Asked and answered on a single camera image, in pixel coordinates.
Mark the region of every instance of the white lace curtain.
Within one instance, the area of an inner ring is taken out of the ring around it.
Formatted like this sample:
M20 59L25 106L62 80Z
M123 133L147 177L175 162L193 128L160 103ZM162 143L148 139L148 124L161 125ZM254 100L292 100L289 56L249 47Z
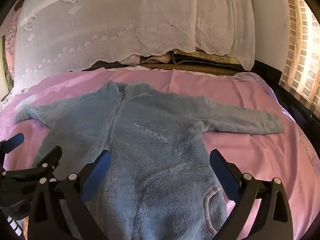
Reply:
M254 63L251 0L25 0L16 42L15 86L172 49Z

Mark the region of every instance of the zipper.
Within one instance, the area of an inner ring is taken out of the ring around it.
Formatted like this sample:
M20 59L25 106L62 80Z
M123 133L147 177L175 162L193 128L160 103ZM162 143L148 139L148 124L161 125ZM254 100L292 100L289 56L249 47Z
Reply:
M121 103L124 101L124 91L122 91L122 99L120 101L117 102L117 106L116 106L116 110L113 113L113 115L110 118L110 124L109 124L109 132L108 132L108 137L107 137L107 142L105 145L105 149L108 150L111 153L111 149L110 149L110 143L111 143L111 132L114 128L114 120L119 112Z

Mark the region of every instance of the fleece garment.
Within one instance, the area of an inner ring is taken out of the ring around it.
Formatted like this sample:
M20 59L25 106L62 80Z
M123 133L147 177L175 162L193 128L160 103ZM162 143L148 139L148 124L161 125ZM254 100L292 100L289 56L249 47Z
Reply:
M105 180L87 203L110 240L212 239L227 213L202 132L284 129L274 114L112 81L78 98L25 106L15 122L30 118L51 128L34 163L62 148L57 179L78 173L103 149L111 153Z

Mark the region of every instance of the white wall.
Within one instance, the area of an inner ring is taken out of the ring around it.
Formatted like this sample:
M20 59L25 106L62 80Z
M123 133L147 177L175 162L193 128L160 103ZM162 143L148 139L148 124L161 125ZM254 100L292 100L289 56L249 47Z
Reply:
M290 38L287 0L252 0L255 21L255 59L284 70Z

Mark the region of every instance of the pink bed sheet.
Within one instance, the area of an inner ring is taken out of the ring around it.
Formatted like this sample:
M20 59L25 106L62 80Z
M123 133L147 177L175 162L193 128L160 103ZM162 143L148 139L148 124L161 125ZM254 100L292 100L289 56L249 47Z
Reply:
M209 131L203 133L204 141L208 152L217 148L225 159L235 163L241 172L249 172L255 178L263 180L281 178L291 208L294 239L300 239L305 233L320 210L320 161L298 125L283 114L279 104L272 98L272 90L255 74L208 77L177 70L99 69L49 77L31 87L27 93L16 95L0 113L0 139L8 139L19 132L25 135L25 142L6 156L5 168L28 168L49 132L49 128L38 120L27 120L13 125L18 111L16 106L21 100L28 98L34 101L33 105L51 104L63 98L93 92L108 80L125 83L147 82L162 92L203 95L220 103L277 114L285 127L281 134L249 135ZM227 204L230 213L234 203L227 200ZM259 201L256 201L240 239L248 235L258 207Z

